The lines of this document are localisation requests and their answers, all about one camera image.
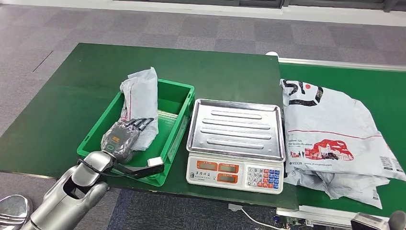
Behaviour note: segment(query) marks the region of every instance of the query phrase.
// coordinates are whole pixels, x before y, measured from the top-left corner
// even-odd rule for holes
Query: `digital weighing scale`
[[[276,105],[198,99],[186,148],[190,184],[282,192],[285,146]]]

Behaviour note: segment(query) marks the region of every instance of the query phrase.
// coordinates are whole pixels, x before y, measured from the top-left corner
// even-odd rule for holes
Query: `black cable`
[[[130,176],[130,175],[135,175],[137,174],[137,172],[129,172],[123,175],[111,175],[105,172],[101,172],[99,170],[97,170],[96,168],[94,168],[91,164],[87,163],[86,161],[82,160],[82,159],[78,159],[78,162],[83,163],[84,165],[86,165],[88,168],[90,168],[91,170],[95,171],[96,173],[103,175],[103,176],[109,176],[109,177],[125,177],[125,176]]]

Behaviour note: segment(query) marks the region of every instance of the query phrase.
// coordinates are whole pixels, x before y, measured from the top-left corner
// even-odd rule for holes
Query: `robotic arm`
[[[79,165],[67,170],[57,183],[45,194],[40,207],[31,215],[22,230],[72,230],[86,213],[106,194],[106,176],[131,176],[135,179],[161,173],[164,164],[160,157],[151,158],[146,167],[124,167],[121,163],[133,157],[131,146],[140,132],[153,119],[116,122],[103,136],[103,151],[91,152]],[[112,168],[123,175],[111,175]]]

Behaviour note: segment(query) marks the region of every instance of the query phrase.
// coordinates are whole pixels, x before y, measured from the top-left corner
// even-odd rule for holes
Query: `green table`
[[[406,168],[406,155],[402,155],[404,126],[398,124],[406,111],[405,71],[300,62],[281,58],[278,65],[275,57],[263,55],[79,44],[0,138],[0,170],[59,177],[75,164],[77,146],[115,96],[120,82],[127,74],[150,66],[160,78],[194,85],[196,98],[281,105],[280,77],[346,92],[370,109],[378,129]],[[322,192],[289,184],[280,195],[187,184],[185,143],[186,135],[162,187],[126,178],[109,183],[291,210],[301,205],[389,216],[406,207],[406,201],[399,199],[406,183],[398,180],[378,189],[383,210],[346,198],[329,200]]]
[[[153,66],[159,78],[195,87],[196,98],[282,104],[276,57],[146,47],[79,44],[0,138],[0,170],[60,177],[127,75]],[[296,187],[280,195],[186,182],[186,137],[162,187],[127,178],[111,186],[298,209]]]

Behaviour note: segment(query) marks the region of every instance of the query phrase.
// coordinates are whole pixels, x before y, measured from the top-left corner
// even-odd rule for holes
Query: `white plastic mailer bag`
[[[314,172],[300,169],[290,171],[284,181],[289,184],[324,191],[331,199],[338,199],[345,196],[382,209],[375,183],[379,185],[387,184],[389,183],[388,179],[379,177],[375,181],[373,176],[341,173],[331,173],[331,175],[326,176],[334,176],[334,179],[331,178],[330,186],[319,176],[315,175]]]
[[[158,77],[151,67],[128,75],[120,90],[124,93],[121,120],[154,118],[141,132],[132,150],[146,150],[158,134]]]
[[[286,171],[295,168],[406,181],[369,110],[343,92],[281,80]]]

